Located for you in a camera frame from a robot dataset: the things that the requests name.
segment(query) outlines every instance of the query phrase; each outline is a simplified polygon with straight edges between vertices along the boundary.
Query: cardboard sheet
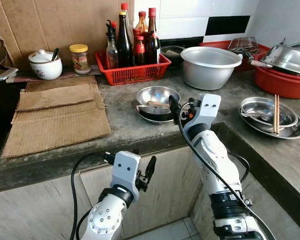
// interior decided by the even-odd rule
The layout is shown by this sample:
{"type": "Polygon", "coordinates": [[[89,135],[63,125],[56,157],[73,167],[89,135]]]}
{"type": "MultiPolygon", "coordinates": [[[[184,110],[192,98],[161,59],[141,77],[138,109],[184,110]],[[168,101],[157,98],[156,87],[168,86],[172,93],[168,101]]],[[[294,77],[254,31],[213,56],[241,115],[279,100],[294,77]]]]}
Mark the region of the cardboard sheet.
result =
{"type": "Polygon", "coordinates": [[[89,84],[58,87],[44,91],[20,92],[16,111],[46,109],[89,102],[94,99],[89,84]]]}
{"type": "Polygon", "coordinates": [[[5,157],[38,153],[81,143],[110,133],[105,106],[94,76],[28,83],[25,92],[88,87],[93,97],[77,104],[16,111],[3,149],[5,157]]]}

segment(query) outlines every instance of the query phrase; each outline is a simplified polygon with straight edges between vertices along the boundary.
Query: bottle label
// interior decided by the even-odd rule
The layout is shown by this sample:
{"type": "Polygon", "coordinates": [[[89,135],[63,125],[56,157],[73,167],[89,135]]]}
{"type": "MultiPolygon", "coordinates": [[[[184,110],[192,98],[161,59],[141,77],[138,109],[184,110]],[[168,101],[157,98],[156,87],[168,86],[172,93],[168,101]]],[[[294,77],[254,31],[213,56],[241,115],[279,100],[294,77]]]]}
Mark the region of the bottle label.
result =
{"type": "Polygon", "coordinates": [[[161,52],[161,50],[160,50],[160,48],[158,48],[158,49],[156,50],[156,63],[157,63],[157,64],[160,63],[160,61],[159,61],[159,59],[160,59],[160,52],[161,52]]]}
{"type": "Polygon", "coordinates": [[[73,61],[73,67],[77,70],[87,70],[89,68],[88,66],[88,60],[86,56],[72,56],[73,61]]]}
{"type": "Polygon", "coordinates": [[[135,52],[137,54],[143,54],[145,52],[145,45],[143,45],[143,44],[137,44],[135,46],[135,52]]]}

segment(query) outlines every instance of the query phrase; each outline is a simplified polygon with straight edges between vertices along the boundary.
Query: white sugar bowl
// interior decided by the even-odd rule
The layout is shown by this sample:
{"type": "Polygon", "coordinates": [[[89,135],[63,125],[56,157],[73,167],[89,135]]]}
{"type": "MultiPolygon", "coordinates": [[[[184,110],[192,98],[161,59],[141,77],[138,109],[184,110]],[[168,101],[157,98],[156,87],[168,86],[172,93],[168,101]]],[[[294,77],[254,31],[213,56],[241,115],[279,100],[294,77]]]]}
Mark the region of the white sugar bowl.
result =
{"type": "Polygon", "coordinates": [[[62,63],[60,57],[51,61],[53,52],[40,49],[28,56],[32,71],[43,80],[56,79],[61,75],[62,63]]]}

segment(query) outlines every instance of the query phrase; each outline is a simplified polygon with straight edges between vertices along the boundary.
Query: kitchen counter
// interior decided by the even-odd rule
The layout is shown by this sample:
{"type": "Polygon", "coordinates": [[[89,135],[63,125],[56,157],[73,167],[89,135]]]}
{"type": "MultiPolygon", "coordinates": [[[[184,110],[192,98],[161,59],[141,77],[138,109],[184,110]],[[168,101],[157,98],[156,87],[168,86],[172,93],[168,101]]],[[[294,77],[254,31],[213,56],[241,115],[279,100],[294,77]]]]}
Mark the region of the kitchen counter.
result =
{"type": "MultiPolygon", "coordinates": [[[[223,88],[214,91],[188,86],[181,73],[180,70],[167,71],[161,80],[120,86],[110,86],[104,76],[97,76],[111,134],[28,156],[0,157],[0,191],[69,175],[81,156],[95,151],[115,153],[138,148],[140,154],[150,154],[185,145],[178,126],[172,123],[150,124],[135,110],[136,94],[140,89],[166,86],[180,93],[181,103],[199,93],[222,97],[214,121],[220,123],[214,126],[221,141],[250,162],[252,174],[300,226],[300,139],[284,140],[263,135],[248,126],[238,114],[238,106],[244,98],[260,96],[272,99],[273,96],[254,84],[253,71],[235,72],[223,88]]],[[[280,102],[300,116],[300,99],[281,98],[280,102]]],[[[100,164],[103,164],[100,159],[89,158],[79,169],[100,164]]]]}

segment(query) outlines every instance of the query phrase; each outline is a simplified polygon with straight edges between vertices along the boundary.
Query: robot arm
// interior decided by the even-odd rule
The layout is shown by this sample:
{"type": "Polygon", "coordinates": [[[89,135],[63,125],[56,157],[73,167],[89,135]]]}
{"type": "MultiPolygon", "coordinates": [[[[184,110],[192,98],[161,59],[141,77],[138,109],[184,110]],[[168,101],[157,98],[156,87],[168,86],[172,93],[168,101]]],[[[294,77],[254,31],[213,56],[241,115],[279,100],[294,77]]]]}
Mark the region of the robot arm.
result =
{"type": "Polygon", "coordinates": [[[88,215],[88,224],[81,240],[117,240],[121,222],[131,203],[139,198],[139,191],[147,191],[155,171],[153,156],[141,175],[138,170],[140,156],[128,151],[119,151],[115,156],[106,153],[105,161],[113,165],[111,188],[105,188],[98,203],[88,215]]]}
{"type": "Polygon", "coordinates": [[[189,145],[195,148],[205,162],[204,164],[193,154],[193,159],[196,159],[202,169],[201,178],[211,200],[213,230],[221,240],[266,240],[256,219],[250,214],[252,211],[247,208],[252,205],[251,200],[246,199],[243,194],[236,165],[228,158],[226,147],[210,130],[211,123],[217,116],[221,97],[213,94],[201,94],[199,97],[200,100],[189,99],[190,108],[187,113],[182,114],[184,120],[178,120],[182,109],[172,97],[170,109],[174,113],[174,122],[181,122],[180,130],[185,134],[189,145]],[[209,168],[219,174],[247,206],[243,206],[209,168]]]}

